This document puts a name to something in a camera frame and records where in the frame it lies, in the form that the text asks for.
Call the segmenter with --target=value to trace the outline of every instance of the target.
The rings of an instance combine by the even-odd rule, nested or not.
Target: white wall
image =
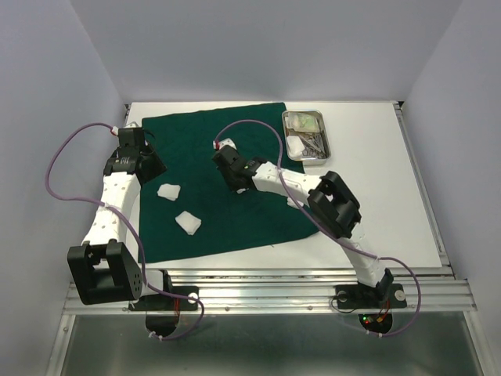
[[[499,0],[464,0],[404,108],[447,252],[470,281],[498,362],[500,35]]]
[[[0,364],[45,374],[70,281],[67,249],[90,222],[86,204],[46,192],[45,169],[79,125],[120,125],[123,102],[66,0],[0,5]],[[70,145],[54,186],[97,194],[113,142],[106,131]]]
[[[71,0],[132,100],[404,99],[460,0]]]

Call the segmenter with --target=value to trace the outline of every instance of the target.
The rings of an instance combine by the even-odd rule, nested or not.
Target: white table
[[[141,125],[142,119],[147,117],[250,104],[258,103],[133,103],[127,123],[136,121]],[[323,114],[332,157],[322,167],[306,167],[305,171],[309,174],[323,174],[327,170],[332,170],[341,175],[360,201],[362,223],[367,239],[371,243],[370,251],[380,256],[396,257],[413,268],[441,266],[434,232],[428,221],[394,104],[392,102],[285,102],[285,104],[289,110],[319,110]],[[132,223],[135,228],[139,228],[139,198],[132,209]],[[137,255],[137,245],[130,235],[127,245],[132,254]],[[350,268],[351,265],[337,244],[317,233],[289,243],[157,262],[148,264],[148,267],[328,269]]]

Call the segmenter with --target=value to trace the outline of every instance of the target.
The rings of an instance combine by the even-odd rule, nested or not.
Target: aluminum frame
[[[422,312],[464,312],[468,330],[482,371],[497,375],[496,365],[490,353],[485,334],[478,321],[477,306],[466,280],[456,280],[445,252],[433,208],[422,180],[412,145],[409,141],[401,107],[393,102],[395,116],[402,138],[413,166],[413,172],[434,234],[442,267],[415,268],[423,290]],[[416,286],[404,269],[391,270],[395,282],[404,285],[408,308],[416,308]],[[196,284],[200,288],[206,314],[338,314],[330,307],[336,284],[355,284],[353,269],[170,269],[174,285]],[[83,305],[76,287],[71,284],[63,308],[61,324],[49,361],[47,375],[59,375],[70,343],[76,315],[145,315],[128,311],[128,303],[118,302],[103,305]],[[168,314],[148,312],[148,314]],[[199,311],[183,314],[196,315]]]

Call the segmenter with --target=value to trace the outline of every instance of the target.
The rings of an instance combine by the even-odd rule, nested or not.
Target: green felt cloth
[[[143,128],[155,135],[153,145],[168,169],[141,189],[139,233],[147,262],[278,244],[308,237],[316,231],[297,209],[287,205],[285,197],[250,190],[242,194],[230,192],[212,161],[212,140],[233,121],[264,121],[283,139],[285,109],[283,103],[270,103],[142,120]],[[269,129],[253,123],[239,124],[222,139],[228,137],[247,159],[264,157],[276,163],[278,143]],[[301,163],[291,161],[287,155],[283,167],[304,171]],[[181,186],[178,200],[157,196],[164,183]],[[175,221],[185,210],[202,220],[192,236]]]

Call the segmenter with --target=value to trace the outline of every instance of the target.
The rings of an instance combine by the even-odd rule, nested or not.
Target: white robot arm
[[[378,258],[364,254],[369,249],[360,224],[360,205],[338,174],[327,172],[324,176],[317,176],[281,169],[286,190],[273,163],[259,157],[245,159],[230,139],[221,141],[218,146],[213,161],[230,190],[258,190],[285,197],[291,194],[310,207],[314,221],[337,240],[355,269],[358,287],[342,290],[350,291],[351,307],[372,308],[387,301],[393,276]]]
[[[129,219],[141,185],[166,168],[145,140],[142,128],[119,129],[118,140],[119,147],[104,168],[101,201]],[[99,207],[81,245],[68,251],[70,271],[84,304],[135,301],[156,294],[144,283],[138,260],[128,250],[127,231],[116,214]],[[148,269],[146,279],[151,286],[165,291],[162,271]]]

